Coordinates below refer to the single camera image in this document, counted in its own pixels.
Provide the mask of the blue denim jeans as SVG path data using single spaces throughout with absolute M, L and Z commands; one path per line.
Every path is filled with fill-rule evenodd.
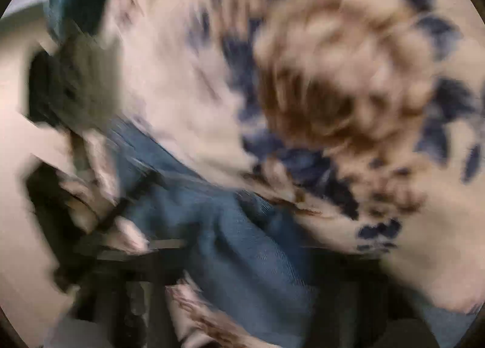
M 193 321 L 223 346 L 308 347 L 318 296 L 310 250 L 317 248 L 290 211 L 253 193 L 209 184 L 130 122 L 114 121 L 108 138 L 121 192 L 138 182 L 148 186 L 127 208 L 127 220 L 148 240 L 191 245 L 186 279 L 172 291 Z M 348 255 L 376 261 L 395 248 L 402 230 L 395 219 L 350 224 L 357 242 Z M 437 347 L 460 346 L 478 322 L 479 308 L 468 314 L 441 310 L 402 289 Z

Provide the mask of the pale green folded pants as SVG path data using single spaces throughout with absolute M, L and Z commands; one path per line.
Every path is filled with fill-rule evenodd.
M 73 25 L 49 57 L 52 107 L 61 124 L 82 135 L 105 131 L 119 107 L 119 40 Z

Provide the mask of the floral bed blanket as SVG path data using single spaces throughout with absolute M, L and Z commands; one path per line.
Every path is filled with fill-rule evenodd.
M 378 266 L 460 314 L 484 309 L 484 27 L 470 0 L 105 0 L 119 107 L 85 139 L 121 199 L 108 133 L 132 123 L 202 180 L 287 209 L 313 248 L 351 221 L 402 230 Z M 216 342 L 173 296 L 187 346 Z

